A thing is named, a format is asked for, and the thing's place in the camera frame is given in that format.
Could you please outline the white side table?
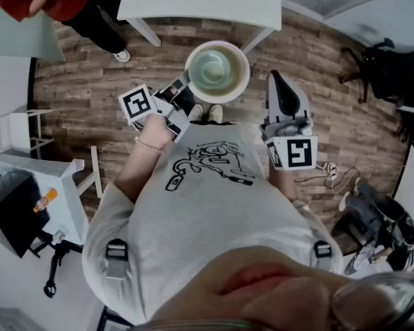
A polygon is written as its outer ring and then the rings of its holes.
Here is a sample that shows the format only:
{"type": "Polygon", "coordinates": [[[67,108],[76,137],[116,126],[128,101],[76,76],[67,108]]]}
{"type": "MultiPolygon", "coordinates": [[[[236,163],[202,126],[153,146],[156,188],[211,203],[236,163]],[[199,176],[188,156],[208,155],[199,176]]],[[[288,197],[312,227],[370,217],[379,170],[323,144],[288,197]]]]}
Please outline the white side table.
{"type": "Polygon", "coordinates": [[[62,232],[66,241],[76,245],[85,243],[89,226],[80,196],[91,185],[95,185],[99,198],[102,198],[103,194],[97,147],[92,146],[90,152],[92,173],[79,184],[74,182],[72,176],[84,169],[83,159],[60,162],[0,154],[0,170],[6,172],[20,170],[32,174],[42,195],[51,188],[57,191],[57,198],[47,207],[50,220],[43,230],[51,235],[62,232]]]}

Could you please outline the white bowl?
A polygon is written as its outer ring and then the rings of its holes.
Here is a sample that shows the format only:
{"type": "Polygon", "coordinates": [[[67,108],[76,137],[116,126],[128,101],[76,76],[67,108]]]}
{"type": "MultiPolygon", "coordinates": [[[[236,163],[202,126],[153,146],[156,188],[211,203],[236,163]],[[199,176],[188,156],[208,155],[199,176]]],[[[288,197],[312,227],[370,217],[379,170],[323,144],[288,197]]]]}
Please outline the white bowl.
{"type": "Polygon", "coordinates": [[[205,101],[207,103],[213,103],[213,104],[228,103],[230,101],[235,100],[237,97],[239,97],[243,93],[243,91],[247,88],[247,85],[250,79],[250,66],[249,66],[248,59],[246,55],[237,46],[229,42],[226,42],[226,41],[209,41],[209,42],[203,43],[200,46],[196,47],[190,53],[186,61],[185,70],[188,69],[189,62],[192,61],[194,54],[196,52],[200,51],[203,47],[212,46],[212,45],[220,45],[220,46],[229,47],[233,52],[237,54],[237,56],[239,57],[239,60],[241,61],[241,76],[242,76],[241,83],[237,86],[237,88],[233,92],[225,96],[222,96],[222,97],[208,96],[204,94],[203,92],[199,91],[191,82],[188,84],[188,87],[190,88],[194,96],[196,96],[198,99],[201,99],[202,101],[205,101]]]}

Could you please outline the white shelf rack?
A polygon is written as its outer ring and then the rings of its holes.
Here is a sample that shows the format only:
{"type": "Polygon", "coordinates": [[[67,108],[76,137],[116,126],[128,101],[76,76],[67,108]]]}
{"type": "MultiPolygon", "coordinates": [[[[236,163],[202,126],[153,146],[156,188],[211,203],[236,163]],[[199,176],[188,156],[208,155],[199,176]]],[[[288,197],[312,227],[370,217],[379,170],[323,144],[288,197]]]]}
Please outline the white shelf rack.
{"type": "Polygon", "coordinates": [[[41,148],[54,139],[44,139],[41,135],[41,116],[53,109],[23,110],[0,116],[0,154],[6,150],[32,154],[41,159],[41,148]]]}

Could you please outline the person's right forearm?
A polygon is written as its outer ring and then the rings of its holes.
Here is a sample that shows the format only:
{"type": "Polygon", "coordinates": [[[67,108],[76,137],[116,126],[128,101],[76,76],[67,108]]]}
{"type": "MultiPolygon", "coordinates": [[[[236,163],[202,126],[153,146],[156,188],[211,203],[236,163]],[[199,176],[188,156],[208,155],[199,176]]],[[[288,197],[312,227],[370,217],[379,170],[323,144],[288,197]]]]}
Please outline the person's right forearm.
{"type": "Polygon", "coordinates": [[[295,177],[292,171],[276,170],[270,164],[268,171],[268,182],[277,188],[290,202],[298,199],[298,191],[295,183],[295,177]]]}

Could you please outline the clear plastic bottle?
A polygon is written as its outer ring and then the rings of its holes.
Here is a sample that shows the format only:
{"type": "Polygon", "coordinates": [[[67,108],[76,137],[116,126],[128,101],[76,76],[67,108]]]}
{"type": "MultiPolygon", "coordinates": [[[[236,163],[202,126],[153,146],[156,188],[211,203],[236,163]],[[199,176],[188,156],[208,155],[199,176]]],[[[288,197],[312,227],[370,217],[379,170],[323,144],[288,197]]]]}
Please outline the clear plastic bottle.
{"type": "Polygon", "coordinates": [[[68,234],[68,229],[65,227],[59,228],[52,236],[52,245],[60,244],[68,234]]]}

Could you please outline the orange bottle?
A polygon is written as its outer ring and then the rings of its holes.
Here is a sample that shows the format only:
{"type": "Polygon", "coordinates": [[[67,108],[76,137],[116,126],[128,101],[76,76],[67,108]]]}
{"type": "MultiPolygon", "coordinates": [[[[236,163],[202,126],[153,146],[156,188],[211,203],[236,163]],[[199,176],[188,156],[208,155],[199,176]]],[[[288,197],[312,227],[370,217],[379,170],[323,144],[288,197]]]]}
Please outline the orange bottle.
{"type": "Polygon", "coordinates": [[[41,212],[45,210],[48,205],[58,197],[58,192],[56,189],[51,188],[49,189],[48,193],[42,196],[35,204],[33,211],[35,213],[41,212]]]}

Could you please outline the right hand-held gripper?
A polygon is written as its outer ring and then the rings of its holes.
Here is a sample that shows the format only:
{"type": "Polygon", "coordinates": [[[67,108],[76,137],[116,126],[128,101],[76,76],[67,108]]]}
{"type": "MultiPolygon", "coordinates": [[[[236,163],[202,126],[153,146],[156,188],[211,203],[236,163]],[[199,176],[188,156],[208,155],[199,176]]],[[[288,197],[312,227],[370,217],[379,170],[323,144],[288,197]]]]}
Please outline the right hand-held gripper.
{"type": "MultiPolygon", "coordinates": [[[[308,116],[309,100],[304,91],[289,77],[270,71],[266,77],[268,116],[308,116]]],[[[280,123],[262,124],[262,138],[270,162],[276,170],[314,169],[317,160],[317,136],[309,117],[280,123]]]]}

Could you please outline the person's right white shoe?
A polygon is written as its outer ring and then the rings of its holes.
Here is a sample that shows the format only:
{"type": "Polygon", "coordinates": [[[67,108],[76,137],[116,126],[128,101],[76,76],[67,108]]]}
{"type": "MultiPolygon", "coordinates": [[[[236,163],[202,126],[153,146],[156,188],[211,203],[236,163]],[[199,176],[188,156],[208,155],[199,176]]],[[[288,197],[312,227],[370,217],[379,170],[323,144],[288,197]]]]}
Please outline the person's right white shoe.
{"type": "Polygon", "coordinates": [[[223,117],[224,117],[223,109],[219,104],[215,104],[210,108],[208,112],[209,122],[222,123],[223,117]]]}

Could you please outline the clear-framed eyeglasses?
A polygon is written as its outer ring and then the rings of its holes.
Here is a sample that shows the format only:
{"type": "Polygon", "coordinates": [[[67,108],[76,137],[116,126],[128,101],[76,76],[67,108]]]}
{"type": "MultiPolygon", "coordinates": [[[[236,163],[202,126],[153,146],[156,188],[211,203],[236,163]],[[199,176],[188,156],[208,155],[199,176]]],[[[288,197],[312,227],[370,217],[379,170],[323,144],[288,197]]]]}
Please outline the clear-framed eyeglasses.
{"type": "Polygon", "coordinates": [[[358,279],[331,301],[332,331],[414,331],[414,274],[387,272],[358,279]]]}

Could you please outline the person's left forearm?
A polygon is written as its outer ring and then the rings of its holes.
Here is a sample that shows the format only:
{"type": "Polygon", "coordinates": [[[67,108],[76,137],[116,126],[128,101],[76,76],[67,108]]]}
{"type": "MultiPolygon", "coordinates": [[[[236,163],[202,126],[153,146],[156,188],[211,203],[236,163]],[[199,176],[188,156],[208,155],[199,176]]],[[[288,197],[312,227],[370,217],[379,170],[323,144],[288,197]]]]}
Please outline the person's left forearm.
{"type": "Polygon", "coordinates": [[[115,185],[135,203],[151,177],[165,147],[173,141],[174,134],[158,114],[146,117],[143,130],[135,140],[128,160],[115,179],[115,185]]]}

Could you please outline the grey printed t-shirt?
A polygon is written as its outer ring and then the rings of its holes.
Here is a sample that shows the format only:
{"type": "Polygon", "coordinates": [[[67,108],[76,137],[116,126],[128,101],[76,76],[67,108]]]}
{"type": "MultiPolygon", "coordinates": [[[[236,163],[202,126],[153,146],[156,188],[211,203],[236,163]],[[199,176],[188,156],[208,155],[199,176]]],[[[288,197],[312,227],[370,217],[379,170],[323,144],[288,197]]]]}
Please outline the grey printed t-shirt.
{"type": "Polygon", "coordinates": [[[161,156],[137,201],[108,184],[82,252],[96,296],[131,323],[149,320],[168,300],[166,252],[187,241],[267,241],[339,247],[301,201],[290,202],[264,177],[250,142],[233,125],[191,124],[161,156]],[[106,246],[128,246],[124,278],[109,279],[106,246]]]}

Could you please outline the person's white shoe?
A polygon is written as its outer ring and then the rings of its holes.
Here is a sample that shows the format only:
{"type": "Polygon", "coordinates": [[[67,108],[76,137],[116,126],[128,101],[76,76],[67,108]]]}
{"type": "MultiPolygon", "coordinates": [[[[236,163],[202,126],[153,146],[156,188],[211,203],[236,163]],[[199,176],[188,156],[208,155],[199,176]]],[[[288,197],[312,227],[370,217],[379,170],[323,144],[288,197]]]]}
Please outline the person's white shoe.
{"type": "Polygon", "coordinates": [[[190,111],[188,115],[188,120],[190,122],[197,122],[201,121],[204,117],[204,109],[201,104],[195,104],[192,110],[190,111]]]}
{"type": "Polygon", "coordinates": [[[208,112],[209,122],[222,123],[223,117],[224,117],[223,109],[219,104],[215,104],[210,108],[208,112]]]}

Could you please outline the person's left white shoe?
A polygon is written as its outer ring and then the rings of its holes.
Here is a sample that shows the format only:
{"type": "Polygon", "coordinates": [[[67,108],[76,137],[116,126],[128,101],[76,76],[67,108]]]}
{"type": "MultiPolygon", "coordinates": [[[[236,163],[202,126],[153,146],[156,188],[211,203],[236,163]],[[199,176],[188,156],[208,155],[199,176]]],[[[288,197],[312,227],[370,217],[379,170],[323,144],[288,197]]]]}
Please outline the person's left white shoe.
{"type": "Polygon", "coordinates": [[[188,120],[190,122],[197,122],[201,121],[204,117],[204,109],[201,104],[195,104],[192,110],[190,111],[188,115],[188,120]]]}

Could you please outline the black office chair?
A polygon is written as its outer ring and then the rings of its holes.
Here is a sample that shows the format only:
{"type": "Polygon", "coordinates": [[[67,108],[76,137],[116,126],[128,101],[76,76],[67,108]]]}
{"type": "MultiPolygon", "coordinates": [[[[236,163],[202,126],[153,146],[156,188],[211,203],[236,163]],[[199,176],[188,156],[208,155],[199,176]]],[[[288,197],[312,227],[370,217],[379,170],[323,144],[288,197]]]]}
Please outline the black office chair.
{"type": "Polygon", "coordinates": [[[364,86],[363,97],[358,103],[368,100],[368,89],[372,88],[375,98],[397,103],[400,99],[414,98],[414,51],[394,52],[395,45],[389,38],[365,48],[362,58],[345,47],[343,53],[349,53],[357,64],[358,71],[340,76],[339,82],[345,84],[360,79],[364,86]]]}

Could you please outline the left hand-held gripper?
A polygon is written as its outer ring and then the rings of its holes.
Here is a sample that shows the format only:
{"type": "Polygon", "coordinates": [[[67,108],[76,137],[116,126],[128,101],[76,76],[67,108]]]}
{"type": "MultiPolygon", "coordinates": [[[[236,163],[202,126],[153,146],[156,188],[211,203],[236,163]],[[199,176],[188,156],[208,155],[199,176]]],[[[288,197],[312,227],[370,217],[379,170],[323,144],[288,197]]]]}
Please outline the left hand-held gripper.
{"type": "Polygon", "coordinates": [[[190,125],[187,116],[196,104],[194,94],[187,87],[189,83],[188,70],[184,70],[153,95],[145,84],[120,95],[119,105],[128,125],[142,131],[146,117],[149,114],[158,114],[165,119],[165,125],[174,134],[177,143],[190,125]],[[164,99],[172,99],[172,104],[164,99]]]}

